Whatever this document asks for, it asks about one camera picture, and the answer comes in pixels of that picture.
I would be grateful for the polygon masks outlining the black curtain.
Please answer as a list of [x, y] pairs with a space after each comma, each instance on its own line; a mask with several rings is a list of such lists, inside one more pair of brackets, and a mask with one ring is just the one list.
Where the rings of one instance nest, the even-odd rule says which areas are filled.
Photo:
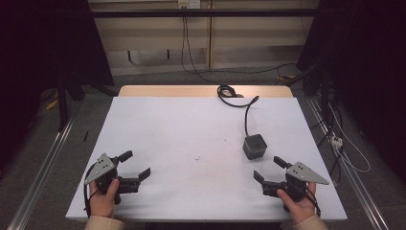
[[406, 0], [319, 0], [297, 66], [328, 70], [383, 161], [406, 183]]
[[47, 89], [114, 83], [89, 0], [0, 0], [0, 173]]

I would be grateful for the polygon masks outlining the aluminium floor rail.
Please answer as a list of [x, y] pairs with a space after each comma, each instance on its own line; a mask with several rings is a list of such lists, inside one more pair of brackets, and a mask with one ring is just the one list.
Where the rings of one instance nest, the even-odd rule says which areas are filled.
[[71, 117], [61, 125], [51, 126], [45, 120], [34, 124], [8, 178], [7, 203], [12, 204], [15, 211], [10, 209], [12, 219], [7, 230], [25, 229], [74, 121]]
[[372, 228], [374, 230], [390, 230], [389, 225], [384, 219], [376, 202], [372, 198], [371, 193], [368, 191], [367, 187], [365, 186], [360, 177], [360, 173], [368, 173], [371, 170], [370, 161], [366, 158], [365, 154], [360, 150], [360, 148], [358, 148], [348, 137], [346, 132], [343, 130], [342, 125], [340, 124], [339, 119], [337, 118], [337, 115], [335, 114], [334, 110], [331, 108], [330, 105], [327, 106], [327, 110], [332, 113], [333, 122], [335, 125], [337, 125], [338, 129], [340, 130], [340, 133], [343, 135], [343, 138], [347, 141], [348, 144], [353, 146], [358, 151], [358, 153], [366, 161], [368, 166], [365, 170], [358, 169], [351, 163], [347, 153], [344, 151], [344, 147], [341, 147], [340, 149], [333, 148], [334, 155], [336, 157], [339, 157], [342, 172], [346, 175], [367, 218], [372, 224]]

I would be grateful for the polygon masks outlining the black horizontal frame bar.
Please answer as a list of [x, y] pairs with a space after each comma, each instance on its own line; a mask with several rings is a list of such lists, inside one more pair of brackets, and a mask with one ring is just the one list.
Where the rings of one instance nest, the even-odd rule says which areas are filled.
[[97, 10], [92, 15], [97, 18], [130, 17], [313, 17], [317, 9], [199, 9], [199, 10]]

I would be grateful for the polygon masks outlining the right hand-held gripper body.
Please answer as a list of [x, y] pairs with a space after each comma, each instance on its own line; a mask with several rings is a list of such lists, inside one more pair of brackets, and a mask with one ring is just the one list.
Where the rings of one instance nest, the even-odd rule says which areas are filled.
[[[314, 172], [302, 162], [291, 164], [289, 169], [286, 169], [285, 180], [283, 182], [266, 181], [261, 184], [262, 193], [265, 196], [277, 197], [277, 190], [285, 191], [293, 201], [299, 202], [307, 196], [307, 183], [314, 182], [318, 184], [328, 185], [329, 182], [318, 173]], [[320, 208], [317, 204], [317, 199], [314, 197], [314, 205], [316, 210]]]

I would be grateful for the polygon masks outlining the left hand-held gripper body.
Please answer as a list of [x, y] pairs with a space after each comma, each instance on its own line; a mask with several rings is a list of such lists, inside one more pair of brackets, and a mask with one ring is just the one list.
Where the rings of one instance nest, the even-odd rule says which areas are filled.
[[103, 153], [93, 164], [89, 171], [86, 173], [84, 184], [89, 185], [95, 181], [98, 190], [102, 193], [106, 193], [109, 185], [113, 179], [120, 181], [119, 189], [115, 194], [115, 203], [121, 202], [121, 194], [137, 193], [140, 186], [139, 178], [123, 178], [118, 176], [118, 166], [121, 163], [118, 159], [119, 156], [109, 157], [106, 153]]

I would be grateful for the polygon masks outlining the white wall socket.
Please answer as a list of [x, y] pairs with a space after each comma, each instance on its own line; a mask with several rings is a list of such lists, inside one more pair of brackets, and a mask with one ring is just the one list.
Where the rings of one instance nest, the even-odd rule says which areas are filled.
[[201, 8], [200, 0], [177, 0], [178, 8], [183, 10], [197, 10]]

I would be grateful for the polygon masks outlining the person's left hand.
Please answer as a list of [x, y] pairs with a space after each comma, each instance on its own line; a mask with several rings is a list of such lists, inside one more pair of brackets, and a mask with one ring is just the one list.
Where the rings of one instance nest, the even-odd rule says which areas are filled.
[[107, 192], [101, 193], [95, 181], [90, 183], [90, 208], [91, 215], [104, 218], [114, 218], [115, 194], [118, 191], [120, 181], [113, 179]]

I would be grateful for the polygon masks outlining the person's right hand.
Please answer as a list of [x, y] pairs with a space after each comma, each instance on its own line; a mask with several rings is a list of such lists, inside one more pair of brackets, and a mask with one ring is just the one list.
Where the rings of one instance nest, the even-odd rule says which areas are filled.
[[299, 202], [294, 202], [283, 190], [277, 190], [278, 197], [288, 208], [290, 216], [295, 224], [300, 223], [315, 214], [314, 195], [316, 184], [310, 182], [307, 186], [307, 196]]

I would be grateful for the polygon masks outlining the white table mat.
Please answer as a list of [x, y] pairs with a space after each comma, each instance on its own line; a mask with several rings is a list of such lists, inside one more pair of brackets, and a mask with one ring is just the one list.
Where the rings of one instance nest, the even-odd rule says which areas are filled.
[[[133, 157], [119, 174], [151, 175], [138, 193], [123, 195], [116, 207], [119, 219], [135, 221], [283, 221], [289, 215], [282, 202], [262, 193], [254, 171], [280, 182], [285, 171], [273, 161], [279, 156], [298, 161], [327, 177], [298, 101], [261, 98], [250, 109], [242, 99], [230, 105], [215, 97], [118, 97], [113, 100], [89, 159], [102, 153]], [[261, 158], [249, 160], [243, 143], [260, 134], [267, 144]]]

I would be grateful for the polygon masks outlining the black metal stand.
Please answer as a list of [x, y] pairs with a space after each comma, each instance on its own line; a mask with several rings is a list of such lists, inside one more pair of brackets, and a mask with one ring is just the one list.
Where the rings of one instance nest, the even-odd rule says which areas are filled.
[[85, 97], [85, 93], [81, 88], [83, 85], [90, 85], [109, 97], [117, 97], [119, 95], [117, 91], [108, 89], [106, 86], [96, 83], [94, 80], [90, 80], [78, 73], [60, 72], [56, 77], [56, 89], [59, 102], [59, 131], [67, 127], [70, 119], [66, 93], [69, 93], [74, 101], [82, 101]]

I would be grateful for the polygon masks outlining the black cube power adapter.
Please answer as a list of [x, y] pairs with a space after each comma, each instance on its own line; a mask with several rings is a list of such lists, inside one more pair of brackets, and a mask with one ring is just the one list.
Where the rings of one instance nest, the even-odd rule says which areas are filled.
[[261, 158], [267, 149], [267, 144], [260, 134], [250, 135], [244, 139], [243, 151], [249, 160]]

